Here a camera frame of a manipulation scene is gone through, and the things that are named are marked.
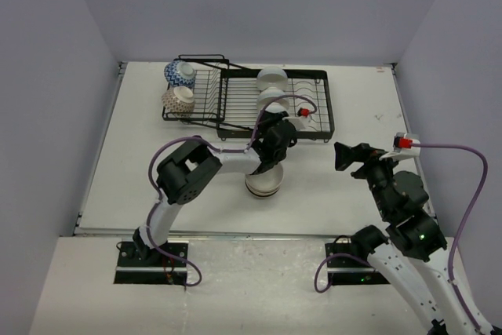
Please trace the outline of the light blue bowl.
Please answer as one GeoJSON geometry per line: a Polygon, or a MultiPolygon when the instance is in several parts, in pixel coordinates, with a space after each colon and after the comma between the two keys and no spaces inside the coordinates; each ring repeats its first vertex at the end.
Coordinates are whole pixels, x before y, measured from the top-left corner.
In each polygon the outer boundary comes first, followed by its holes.
{"type": "Polygon", "coordinates": [[[256,87],[259,91],[264,91],[270,87],[286,91],[288,76],[280,67],[266,67],[260,70],[256,77],[256,87]]]}
{"type": "MultiPolygon", "coordinates": [[[[284,96],[285,92],[277,87],[271,86],[262,91],[256,99],[256,106],[260,110],[265,104],[267,104],[271,99],[276,97],[284,96]]],[[[283,106],[285,109],[289,109],[290,103],[288,98],[281,98],[275,100],[276,103],[283,106]]]]}
{"type": "Polygon", "coordinates": [[[281,104],[279,102],[274,101],[267,106],[264,105],[261,108],[261,110],[264,112],[270,113],[270,114],[280,114],[283,112],[288,113],[289,105],[284,105],[284,104],[281,104]]]}

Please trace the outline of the beige bowl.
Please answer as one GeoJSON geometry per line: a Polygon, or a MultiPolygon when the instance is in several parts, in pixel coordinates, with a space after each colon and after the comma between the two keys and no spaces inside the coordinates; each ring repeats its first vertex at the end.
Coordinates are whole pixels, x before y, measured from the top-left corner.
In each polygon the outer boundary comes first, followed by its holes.
{"type": "Polygon", "coordinates": [[[284,169],[281,163],[269,169],[265,173],[246,175],[245,182],[259,190],[270,190],[280,187],[284,177],[284,169]]]}
{"type": "Polygon", "coordinates": [[[259,189],[256,189],[252,186],[249,186],[248,184],[246,184],[246,189],[251,193],[257,193],[257,194],[260,194],[260,195],[266,195],[266,194],[270,194],[270,193],[273,193],[273,192],[276,192],[276,191],[279,191],[280,190],[280,187],[277,186],[276,188],[273,188],[273,189],[270,189],[270,190],[259,190],[259,189]]]}

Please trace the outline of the black bowl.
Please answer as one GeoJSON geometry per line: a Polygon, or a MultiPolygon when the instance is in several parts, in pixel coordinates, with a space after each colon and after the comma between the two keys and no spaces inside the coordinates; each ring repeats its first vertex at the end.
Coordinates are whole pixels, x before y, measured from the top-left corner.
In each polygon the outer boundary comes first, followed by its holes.
{"type": "Polygon", "coordinates": [[[257,194],[257,193],[250,193],[254,198],[258,198],[258,199],[267,199],[267,198],[271,198],[271,197],[274,197],[278,192],[273,192],[273,193],[270,193],[270,194],[266,194],[266,195],[260,195],[260,194],[257,194]]]}

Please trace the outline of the beige bowl front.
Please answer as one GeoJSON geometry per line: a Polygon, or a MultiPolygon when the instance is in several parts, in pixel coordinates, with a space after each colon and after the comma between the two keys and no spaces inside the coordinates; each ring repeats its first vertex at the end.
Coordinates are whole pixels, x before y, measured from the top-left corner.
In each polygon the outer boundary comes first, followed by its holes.
{"type": "Polygon", "coordinates": [[[273,189],[270,189],[270,190],[259,190],[259,189],[256,189],[252,186],[249,186],[248,184],[246,184],[246,189],[251,193],[257,193],[257,194],[260,194],[260,195],[266,195],[266,194],[270,194],[270,193],[273,193],[273,192],[276,192],[276,191],[279,191],[280,190],[280,187],[277,186],[276,188],[273,188],[273,189]]]}

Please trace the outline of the light blue bowl front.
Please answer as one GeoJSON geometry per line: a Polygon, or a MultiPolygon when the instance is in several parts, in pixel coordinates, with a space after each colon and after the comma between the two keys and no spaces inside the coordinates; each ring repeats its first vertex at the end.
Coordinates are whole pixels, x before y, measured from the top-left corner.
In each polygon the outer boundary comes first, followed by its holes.
{"type": "Polygon", "coordinates": [[[284,105],[284,104],[281,104],[279,102],[274,101],[267,106],[264,105],[261,108],[261,110],[264,112],[270,113],[270,114],[280,114],[283,112],[288,113],[289,105],[284,105]]]}

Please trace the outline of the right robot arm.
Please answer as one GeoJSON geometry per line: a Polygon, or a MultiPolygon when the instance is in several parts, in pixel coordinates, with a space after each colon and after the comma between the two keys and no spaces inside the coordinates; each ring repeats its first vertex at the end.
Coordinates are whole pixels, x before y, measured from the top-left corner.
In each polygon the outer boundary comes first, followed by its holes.
{"type": "Polygon", "coordinates": [[[412,308],[428,334],[499,334],[478,309],[453,266],[459,239],[447,241],[436,219],[425,211],[429,199],[420,176],[395,172],[403,160],[416,158],[425,143],[397,133],[393,151],[366,143],[354,147],[336,142],[335,168],[351,173],[369,187],[381,220],[351,236],[350,258],[360,267],[376,269],[412,308]]]}

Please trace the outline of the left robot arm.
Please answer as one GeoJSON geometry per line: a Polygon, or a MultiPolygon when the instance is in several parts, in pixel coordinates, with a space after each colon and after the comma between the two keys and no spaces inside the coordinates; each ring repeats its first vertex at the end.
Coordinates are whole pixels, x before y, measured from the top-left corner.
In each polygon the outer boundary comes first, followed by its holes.
{"type": "Polygon", "coordinates": [[[162,260],[162,245],[178,213],[218,174],[240,173],[252,193],[274,195],[283,179],[282,161],[287,149],[296,145],[296,134],[284,113],[265,112],[245,147],[217,147],[200,136],[182,137],[161,147],[148,167],[158,199],[145,224],[133,234],[137,260],[147,267],[162,260]]]}

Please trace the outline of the brown floral patterned bowl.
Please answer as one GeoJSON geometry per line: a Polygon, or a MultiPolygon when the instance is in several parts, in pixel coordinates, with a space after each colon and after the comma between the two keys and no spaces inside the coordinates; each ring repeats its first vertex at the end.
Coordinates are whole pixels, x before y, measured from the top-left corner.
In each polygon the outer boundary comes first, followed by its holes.
{"type": "Polygon", "coordinates": [[[195,95],[186,86],[167,89],[161,97],[166,113],[176,117],[190,117],[195,109],[195,95]]]}

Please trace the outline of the blue zigzag patterned bowl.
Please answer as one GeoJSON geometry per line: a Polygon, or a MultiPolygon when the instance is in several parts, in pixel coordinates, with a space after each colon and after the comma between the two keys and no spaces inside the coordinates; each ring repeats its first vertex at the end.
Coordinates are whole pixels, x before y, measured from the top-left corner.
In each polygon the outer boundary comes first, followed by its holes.
{"type": "Polygon", "coordinates": [[[183,60],[174,60],[164,68],[164,77],[171,87],[195,87],[196,70],[183,60]]]}

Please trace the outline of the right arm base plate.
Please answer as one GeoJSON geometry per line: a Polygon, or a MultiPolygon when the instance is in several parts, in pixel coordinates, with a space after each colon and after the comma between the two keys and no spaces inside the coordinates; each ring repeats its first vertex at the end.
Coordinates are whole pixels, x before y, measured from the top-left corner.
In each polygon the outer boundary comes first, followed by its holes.
{"type": "MultiPolygon", "coordinates": [[[[349,238],[337,237],[325,244],[326,257],[335,253],[346,253],[362,259],[358,246],[349,238]]],[[[327,277],[332,286],[385,285],[388,280],[374,268],[349,257],[333,258],[327,263],[327,277]]]]}

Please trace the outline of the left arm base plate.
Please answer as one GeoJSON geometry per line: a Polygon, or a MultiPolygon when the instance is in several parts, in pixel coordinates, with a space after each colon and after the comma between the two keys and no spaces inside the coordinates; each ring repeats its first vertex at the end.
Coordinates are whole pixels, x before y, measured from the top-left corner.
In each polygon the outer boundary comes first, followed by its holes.
{"type": "Polygon", "coordinates": [[[118,259],[114,284],[185,286],[187,265],[185,262],[167,257],[152,250],[144,259],[132,241],[116,244],[118,259]]]}

